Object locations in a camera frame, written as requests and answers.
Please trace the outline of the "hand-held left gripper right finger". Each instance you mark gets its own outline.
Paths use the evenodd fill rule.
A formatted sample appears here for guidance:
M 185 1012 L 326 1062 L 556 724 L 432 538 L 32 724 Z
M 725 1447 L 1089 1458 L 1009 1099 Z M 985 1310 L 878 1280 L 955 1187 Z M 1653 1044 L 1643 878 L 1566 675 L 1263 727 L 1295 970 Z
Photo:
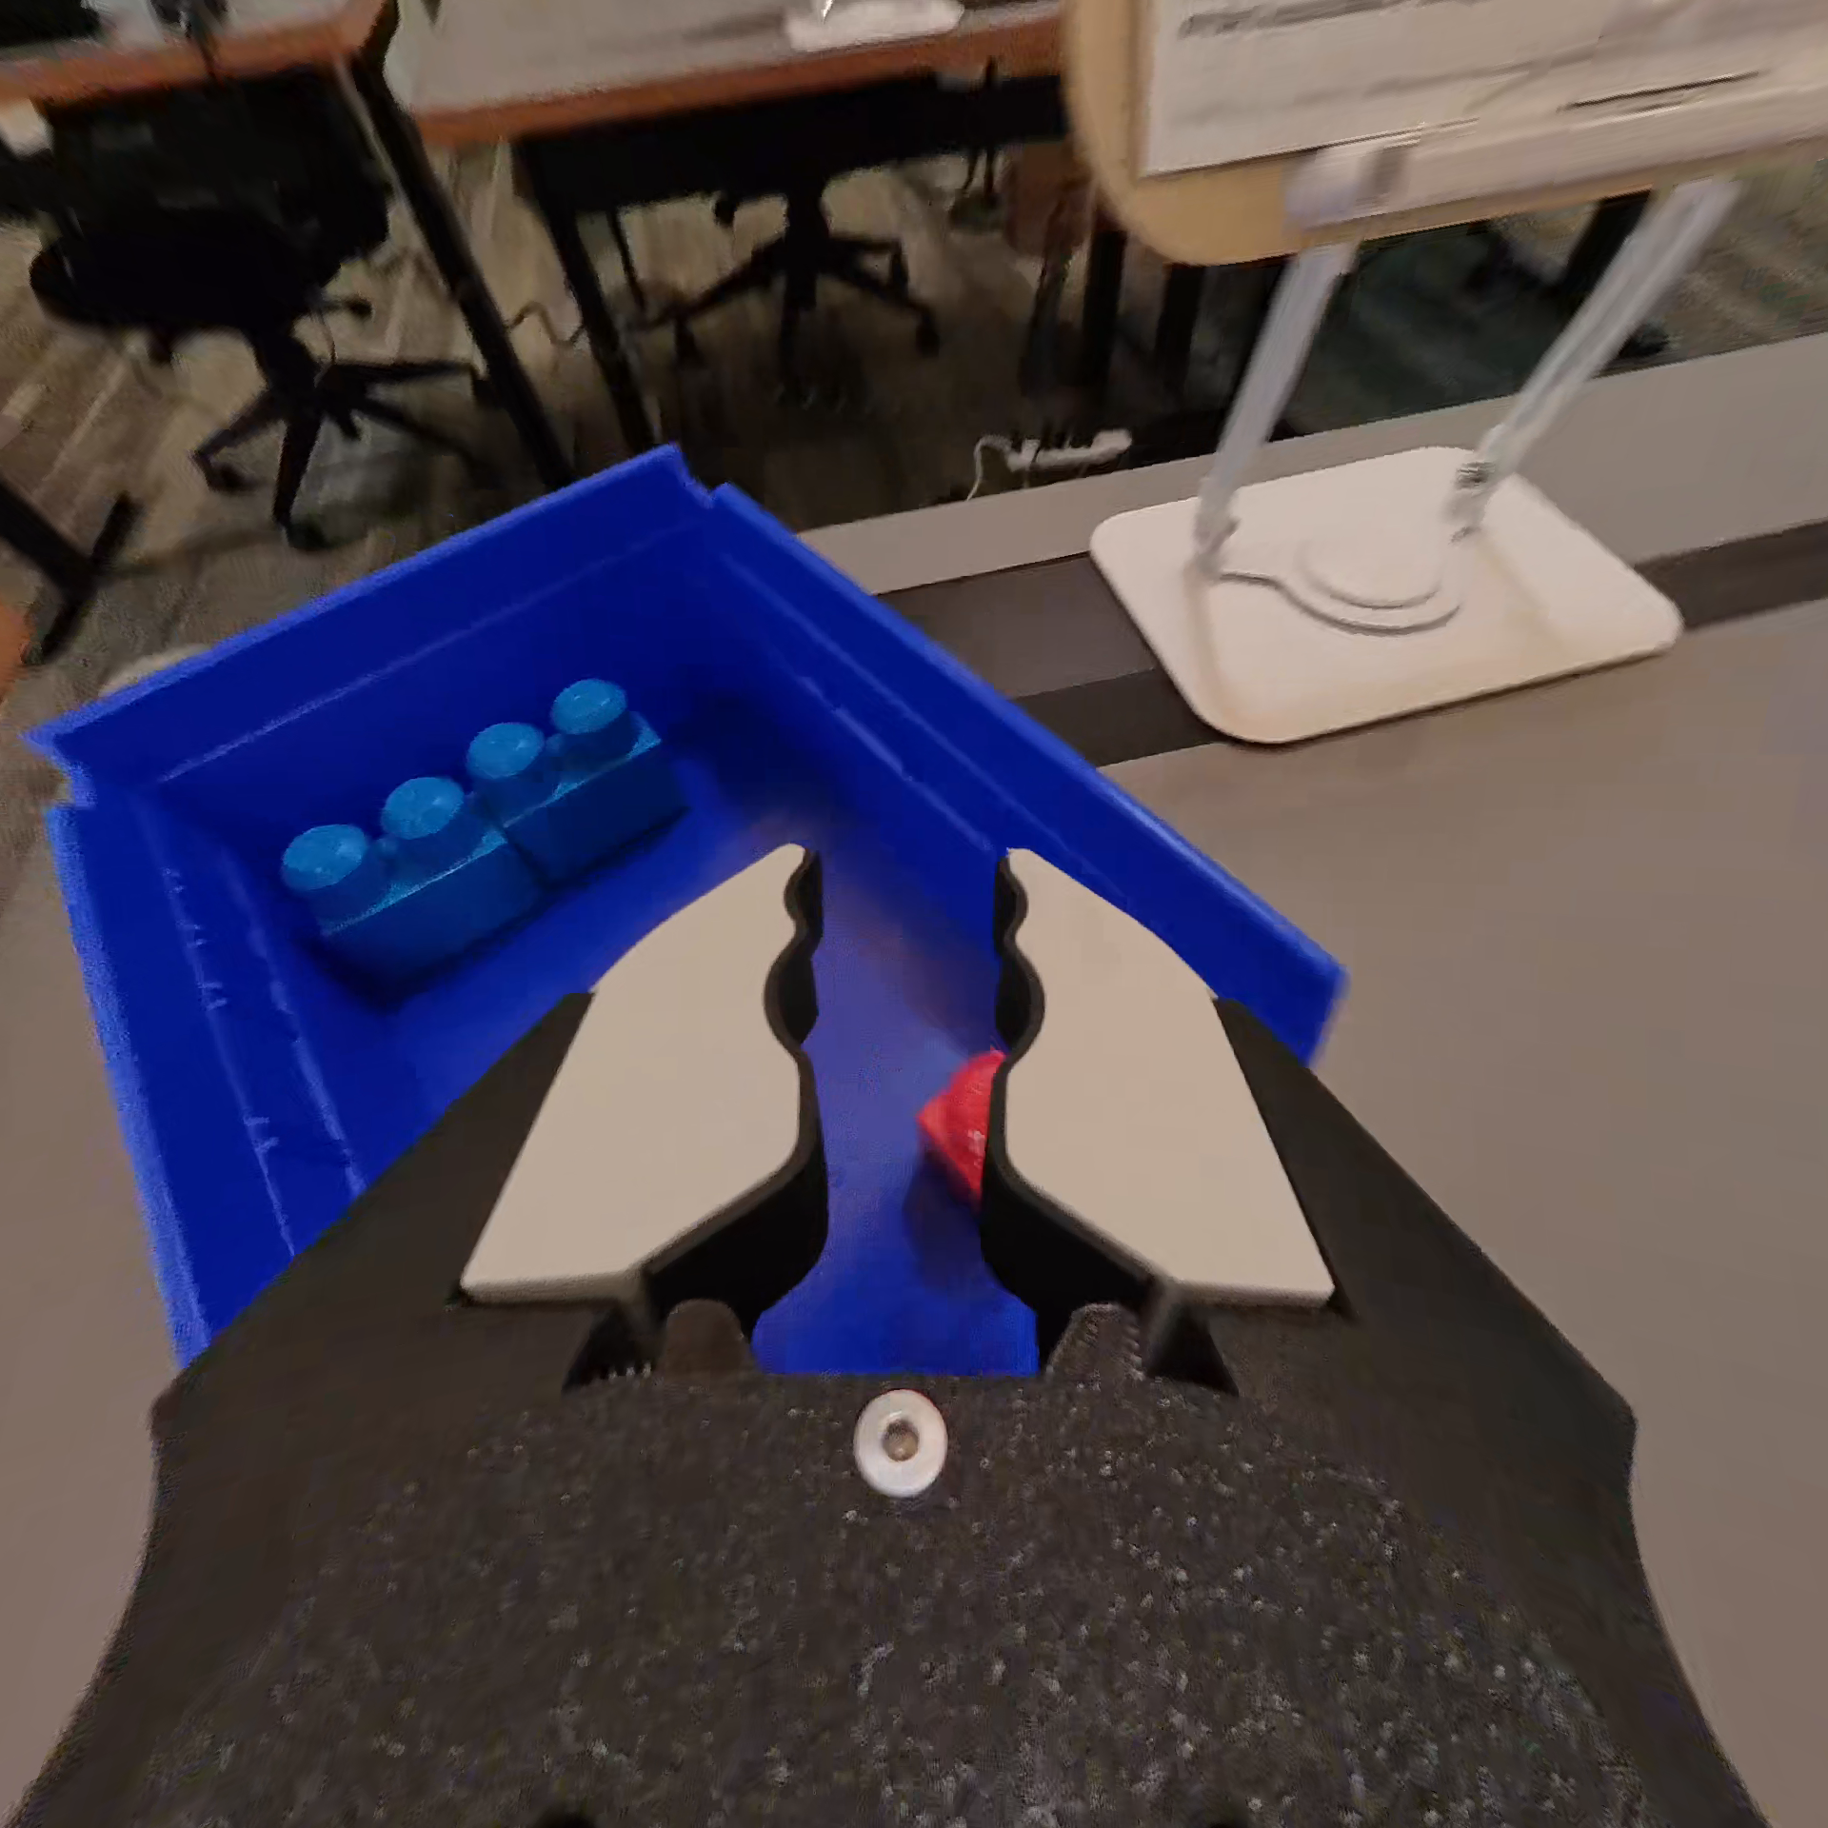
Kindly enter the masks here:
M 1146 1357 L 1212 1357 L 1208 1310 L 1319 1312 L 1336 1282 L 1218 996 L 1035 850 L 991 896 L 996 1029 L 978 1243 L 1050 1355 L 1118 1308 Z

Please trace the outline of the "white sign stand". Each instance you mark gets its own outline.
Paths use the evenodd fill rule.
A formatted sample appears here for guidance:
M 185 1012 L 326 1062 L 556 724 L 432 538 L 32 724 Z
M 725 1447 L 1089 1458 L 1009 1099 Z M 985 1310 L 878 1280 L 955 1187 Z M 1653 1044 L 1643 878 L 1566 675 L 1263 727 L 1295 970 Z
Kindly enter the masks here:
M 1317 243 L 1271 298 L 1199 492 L 1113 514 L 1088 538 L 1194 715 L 1280 745 L 1668 649 L 1672 602 L 1518 470 L 1716 230 L 1738 190 L 1725 169 L 1820 137 L 1816 61 L 1804 73 L 1640 87 L 1297 158 L 1285 214 Z M 1368 221 L 1670 167 L 1699 174 L 1646 211 L 1479 446 L 1244 482 Z

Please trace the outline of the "blue two-stud mega block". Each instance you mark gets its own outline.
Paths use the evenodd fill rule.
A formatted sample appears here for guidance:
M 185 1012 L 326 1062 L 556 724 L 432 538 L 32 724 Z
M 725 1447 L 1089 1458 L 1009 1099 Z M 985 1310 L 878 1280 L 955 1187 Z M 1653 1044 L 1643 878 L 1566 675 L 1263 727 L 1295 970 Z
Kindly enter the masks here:
M 412 985 L 465 958 L 544 898 L 492 814 L 445 774 L 394 788 L 377 830 L 349 822 L 305 828 L 282 850 L 280 881 L 320 947 L 384 988 Z
M 590 875 L 687 809 L 668 749 L 604 676 L 561 688 L 546 724 L 483 727 L 464 765 L 495 828 L 550 888 Z

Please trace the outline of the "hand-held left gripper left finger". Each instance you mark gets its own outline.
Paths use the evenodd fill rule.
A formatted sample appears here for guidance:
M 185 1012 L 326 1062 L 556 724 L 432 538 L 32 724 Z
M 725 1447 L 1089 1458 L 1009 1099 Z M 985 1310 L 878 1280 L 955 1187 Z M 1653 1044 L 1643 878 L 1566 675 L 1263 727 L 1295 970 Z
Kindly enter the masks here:
M 827 1243 L 819 857 L 785 842 L 593 985 L 461 1268 L 478 1308 L 577 1305 L 657 1347 L 713 1304 L 751 1337 Z

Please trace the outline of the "blue plastic bin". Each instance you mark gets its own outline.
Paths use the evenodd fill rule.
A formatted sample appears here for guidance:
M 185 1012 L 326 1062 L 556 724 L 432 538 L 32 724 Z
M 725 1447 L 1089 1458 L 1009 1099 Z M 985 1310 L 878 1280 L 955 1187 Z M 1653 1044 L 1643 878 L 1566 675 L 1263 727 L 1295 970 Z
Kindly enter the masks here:
M 604 676 L 687 800 L 424 989 L 326 960 L 280 888 L 306 826 L 454 774 L 472 736 Z M 51 852 L 188 1362 L 568 991 L 781 842 L 823 862 L 828 1239 L 762 1317 L 768 1368 L 1021 1372 L 1034 1323 L 947 1198 L 915 1109 L 995 1044 L 991 882 L 1041 852 L 1311 1062 L 1347 973 L 742 492 L 671 449 L 41 727 Z

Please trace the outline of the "white power strip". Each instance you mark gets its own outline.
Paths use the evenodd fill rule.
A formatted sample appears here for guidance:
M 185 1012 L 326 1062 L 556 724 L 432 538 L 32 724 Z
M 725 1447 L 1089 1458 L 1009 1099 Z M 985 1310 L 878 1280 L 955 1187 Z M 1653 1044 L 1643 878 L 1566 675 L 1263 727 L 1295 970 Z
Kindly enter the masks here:
M 1038 476 L 1081 474 L 1121 466 L 1133 446 L 1133 433 L 1125 425 L 1108 425 L 1081 442 L 1046 442 L 1039 436 L 1014 436 L 988 433 L 973 443 L 973 474 L 964 501 L 983 495 L 990 472 L 996 470 L 999 485 L 1029 488 Z

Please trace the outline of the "black office chair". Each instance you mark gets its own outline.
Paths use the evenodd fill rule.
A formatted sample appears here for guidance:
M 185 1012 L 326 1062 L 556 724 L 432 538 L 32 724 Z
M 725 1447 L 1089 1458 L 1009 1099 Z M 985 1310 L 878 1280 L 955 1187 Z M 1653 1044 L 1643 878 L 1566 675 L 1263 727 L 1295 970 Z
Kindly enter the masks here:
M 941 345 L 938 317 L 909 283 L 906 251 L 901 238 L 880 235 L 841 235 L 831 227 L 825 204 L 828 180 L 789 185 L 783 190 L 783 230 L 758 243 L 751 257 L 720 283 L 665 309 L 657 321 L 669 330 L 677 365 L 702 365 L 693 324 L 718 309 L 768 288 L 781 292 L 774 335 L 774 378 L 783 397 L 810 399 L 807 377 L 798 356 L 802 320 L 816 306 L 819 283 L 836 283 L 860 298 L 909 317 L 913 348 L 933 356 Z
M 355 442 L 387 425 L 459 461 L 473 482 L 494 480 L 485 456 L 400 409 L 394 392 L 424 381 L 468 378 L 487 402 L 490 381 L 456 356 L 355 359 L 338 355 L 334 316 L 370 320 L 370 299 L 334 288 L 338 273 L 368 264 L 388 238 L 388 194 L 355 128 L 331 124 L 328 102 L 305 110 L 305 177 L 274 180 L 260 196 L 226 188 L 149 194 L 72 217 L 30 263 L 39 306 L 57 321 L 102 335 L 136 335 L 148 359 L 170 362 L 181 343 L 206 335 L 242 342 L 260 387 L 190 452 L 202 485 L 242 494 L 251 480 L 233 454 L 280 431 L 269 516 L 296 550 L 326 550 L 320 523 L 300 520 L 298 494 L 321 433 Z

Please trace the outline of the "red one-stud mega block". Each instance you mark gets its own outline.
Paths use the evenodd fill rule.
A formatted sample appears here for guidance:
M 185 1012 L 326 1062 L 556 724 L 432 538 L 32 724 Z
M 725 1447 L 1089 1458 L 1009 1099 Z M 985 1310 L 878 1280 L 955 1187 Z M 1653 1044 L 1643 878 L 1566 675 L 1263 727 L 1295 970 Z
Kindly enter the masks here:
M 918 1112 L 921 1148 L 951 1194 L 976 1210 L 990 1141 L 990 1104 L 1003 1051 L 968 1058 Z

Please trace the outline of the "wooden desk with black legs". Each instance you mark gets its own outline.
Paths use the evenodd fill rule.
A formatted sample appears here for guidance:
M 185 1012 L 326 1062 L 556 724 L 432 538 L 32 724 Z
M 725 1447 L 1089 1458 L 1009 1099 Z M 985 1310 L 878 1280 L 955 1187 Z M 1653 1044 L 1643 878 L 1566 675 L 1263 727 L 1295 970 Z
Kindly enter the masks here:
M 405 79 L 427 145 L 511 147 L 629 452 L 655 425 L 583 219 L 801 157 L 838 175 L 1065 137 L 1062 3 L 964 3 L 951 35 L 819 54 L 789 48 L 787 5 L 442 3 Z

